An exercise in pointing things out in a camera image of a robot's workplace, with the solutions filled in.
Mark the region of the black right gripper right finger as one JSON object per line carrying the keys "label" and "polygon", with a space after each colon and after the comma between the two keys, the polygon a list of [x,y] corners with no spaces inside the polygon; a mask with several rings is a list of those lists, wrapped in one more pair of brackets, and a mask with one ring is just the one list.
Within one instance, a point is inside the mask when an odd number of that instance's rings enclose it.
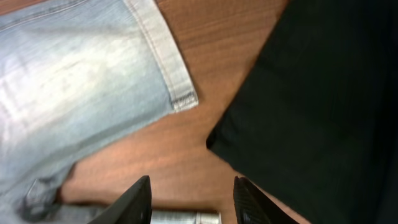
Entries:
{"label": "black right gripper right finger", "polygon": [[245,177],[234,178],[233,199],[238,224],[298,224]]}

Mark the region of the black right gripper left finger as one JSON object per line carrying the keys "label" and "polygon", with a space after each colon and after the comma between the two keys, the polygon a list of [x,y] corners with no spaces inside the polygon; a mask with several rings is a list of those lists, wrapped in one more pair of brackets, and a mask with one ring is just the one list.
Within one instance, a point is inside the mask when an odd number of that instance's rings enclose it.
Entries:
{"label": "black right gripper left finger", "polygon": [[150,177],[144,175],[89,224],[150,224],[151,215]]}

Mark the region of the light blue denim shorts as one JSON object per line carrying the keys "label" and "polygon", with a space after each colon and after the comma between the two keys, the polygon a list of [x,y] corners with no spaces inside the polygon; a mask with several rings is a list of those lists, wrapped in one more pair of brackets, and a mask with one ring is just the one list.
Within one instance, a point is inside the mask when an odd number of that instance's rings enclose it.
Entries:
{"label": "light blue denim shorts", "polygon": [[[198,97],[150,0],[45,1],[1,17],[1,222],[89,223],[57,202],[76,162]],[[219,223],[153,211],[150,223]]]}

